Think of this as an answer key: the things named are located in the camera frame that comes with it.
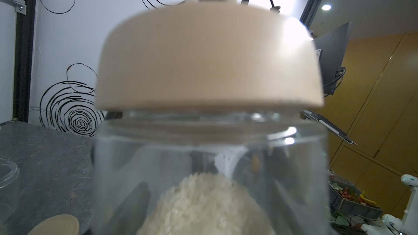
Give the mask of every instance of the plastic tray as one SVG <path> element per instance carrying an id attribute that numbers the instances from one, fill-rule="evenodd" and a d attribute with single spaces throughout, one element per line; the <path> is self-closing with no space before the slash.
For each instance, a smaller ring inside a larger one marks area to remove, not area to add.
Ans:
<path id="1" fill-rule="evenodd" d="M 357 195 L 361 194 L 361 192 L 352 185 L 348 185 L 331 179 L 329 180 L 329 182 L 336 183 L 341 188 L 350 188 L 354 190 L 357 193 Z M 332 211 L 339 211 L 341 213 L 345 213 L 347 215 L 352 216 L 358 215 L 371 220 L 378 219 L 383 213 L 383 210 L 380 208 L 364 206 L 357 202 L 343 198 L 336 190 L 332 188 L 331 185 L 329 186 L 329 203 L 331 205 Z"/>

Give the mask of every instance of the gray countertop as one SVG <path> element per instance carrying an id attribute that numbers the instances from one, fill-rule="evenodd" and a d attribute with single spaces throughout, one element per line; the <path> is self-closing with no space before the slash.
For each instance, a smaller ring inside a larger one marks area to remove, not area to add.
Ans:
<path id="1" fill-rule="evenodd" d="M 71 214 L 85 232 L 91 217 L 93 139 L 23 122 L 1 126 L 0 158 L 20 169 L 20 201 L 7 234 L 27 234 L 39 222 Z"/>

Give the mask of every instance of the glass jar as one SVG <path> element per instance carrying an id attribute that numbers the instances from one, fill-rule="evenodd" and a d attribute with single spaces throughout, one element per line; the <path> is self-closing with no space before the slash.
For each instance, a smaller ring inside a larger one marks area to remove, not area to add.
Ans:
<path id="1" fill-rule="evenodd" d="M 20 171 L 14 161 L 0 158 L 0 224 L 19 205 Z"/>
<path id="2" fill-rule="evenodd" d="M 124 112 L 98 130 L 97 235 L 327 234 L 326 131 L 295 109 Z"/>

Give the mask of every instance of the jar lid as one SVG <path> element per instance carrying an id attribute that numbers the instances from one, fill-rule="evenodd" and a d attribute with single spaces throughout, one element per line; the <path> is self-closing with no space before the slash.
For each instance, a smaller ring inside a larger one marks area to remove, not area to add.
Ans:
<path id="1" fill-rule="evenodd" d="M 96 105 L 108 111 L 319 107 L 314 44 L 299 20 L 222 1 L 152 10 L 104 44 Z"/>
<path id="2" fill-rule="evenodd" d="M 28 235 L 79 235 L 79 229 L 80 225 L 76 217 L 62 214 L 39 223 Z"/>

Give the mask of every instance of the cabinet door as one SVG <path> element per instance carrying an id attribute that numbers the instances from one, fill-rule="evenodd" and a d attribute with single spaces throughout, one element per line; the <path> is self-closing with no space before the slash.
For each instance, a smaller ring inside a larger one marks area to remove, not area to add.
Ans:
<path id="1" fill-rule="evenodd" d="M 343 140 L 333 133 L 328 133 L 328 161 L 331 162 Z"/>
<path id="2" fill-rule="evenodd" d="M 418 34 L 406 34 L 350 137 L 374 157 L 418 89 Z"/>
<path id="3" fill-rule="evenodd" d="M 342 63 L 347 69 L 344 80 L 316 112 L 347 132 L 401 38 L 393 34 L 350 40 Z"/>
<path id="4" fill-rule="evenodd" d="M 411 197 L 411 190 L 408 189 L 402 198 L 398 201 L 394 209 L 390 212 L 391 215 L 402 219 L 403 218 L 403 211 L 406 209 L 408 205 L 409 197 Z"/>
<path id="5" fill-rule="evenodd" d="M 356 186 L 360 191 L 366 191 L 366 196 L 377 202 L 384 213 L 392 212 L 408 189 L 399 175 L 373 162 Z"/>
<path id="6" fill-rule="evenodd" d="M 403 173 L 418 172 L 417 122 L 418 92 L 415 92 L 384 141 L 376 159 Z"/>
<path id="7" fill-rule="evenodd" d="M 343 146 L 331 168 L 356 185 L 371 163 L 366 157 Z"/>

